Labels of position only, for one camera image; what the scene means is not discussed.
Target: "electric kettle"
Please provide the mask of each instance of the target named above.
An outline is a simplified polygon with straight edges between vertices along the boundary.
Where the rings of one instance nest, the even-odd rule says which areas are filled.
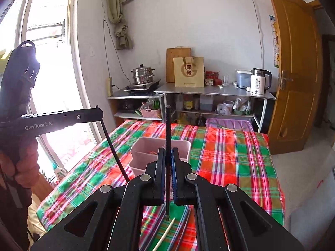
[[[250,93],[254,95],[263,95],[265,91],[270,89],[272,75],[268,70],[256,69],[251,70],[251,86]],[[265,87],[265,76],[269,77],[269,86]]]

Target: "glass cup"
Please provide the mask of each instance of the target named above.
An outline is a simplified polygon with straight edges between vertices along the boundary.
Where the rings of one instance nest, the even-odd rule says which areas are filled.
[[[224,86],[228,86],[229,85],[229,75],[228,74],[224,74],[223,78],[222,78],[222,85]]]

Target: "pink container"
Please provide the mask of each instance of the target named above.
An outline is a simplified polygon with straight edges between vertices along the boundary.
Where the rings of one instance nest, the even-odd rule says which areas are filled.
[[[143,109],[141,109],[141,113],[142,113],[142,116],[144,118],[162,119],[160,109],[158,109],[158,110],[151,110],[151,109],[143,110]]]
[[[206,127],[227,128],[236,131],[254,132],[249,121],[208,118]]]
[[[148,163],[157,160],[159,148],[165,148],[165,139],[162,138],[139,138],[131,147],[130,152],[133,157],[129,167],[139,176],[144,174]],[[191,143],[189,141],[171,140],[171,148],[177,147],[181,161],[189,162]]]

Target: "wire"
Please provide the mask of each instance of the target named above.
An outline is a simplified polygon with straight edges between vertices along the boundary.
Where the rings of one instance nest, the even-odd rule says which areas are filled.
[[[119,89],[119,90],[123,90],[123,89],[118,88],[118,86],[115,86],[115,85],[112,85],[112,87],[116,87],[116,88]]]
[[[109,77],[111,77],[111,73],[110,73],[110,71],[109,71],[109,65],[108,65],[107,48],[106,48],[106,38],[105,38],[105,33],[104,33],[104,32],[105,32],[105,31],[104,31],[104,23],[107,24],[107,27],[108,27],[108,33],[109,33],[109,36],[111,37],[111,40],[112,40],[112,43],[113,43],[113,46],[114,46],[114,49],[115,49],[116,56],[118,57],[118,61],[119,61],[119,64],[120,64],[120,68],[121,68],[121,70],[122,70],[124,76],[127,78],[127,80],[129,81],[129,83],[131,84],[129,78],[126,76],[126,74],[125,74],[125,72],[123,71],[123,68],[122,68],[122,66],[121,66],[120,58],[119,58],[118,52],[116,51],[116,47],[115,47],[115,44],[114,44],[114,40],[113,40],[112,35],[111,35],[111,30],[110,30],[109,25],[108,25],[108,23],[107,23],[107,21],[106,21],[106,11],[105,11],[105,8],[104,8],[104,5],[103,5],[103,0],[101,0],[101,5],[102,5],[101,8],[103,8],[103,14],[104,14],[104,15],[103,15],[103,42],[104,42],[104,47],[105,47],[105,54],[106,54],[106,61],[107,61],[108,75],[109,75]]]
[[[256,18],[257,18],[257,27],[258,27],[258,32],[259,32],[259,43],[261,45],[261,63],[262,63],[262,69],[264,69],[264,59],[263,59],[264,51],[263,51],[263,45],[262,45],[261,28],[260,28],[260,24],[259,24],[259,19],[258,19],[258,15],[257,15],[255,1],[252,0],[252,3],[254,4],[255,14],[256,14]]]

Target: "person's hand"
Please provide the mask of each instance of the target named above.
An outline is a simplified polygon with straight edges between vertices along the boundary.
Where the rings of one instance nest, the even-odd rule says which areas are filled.
[[[35,138],[22,138],[20,142],[20,161],[16,164],[15,180],[24,188],[33,187],[39,180],[38,143]],[[0,165],[2,172],[7,176],[14,176],[15,167],[10,158],[0,150]]]

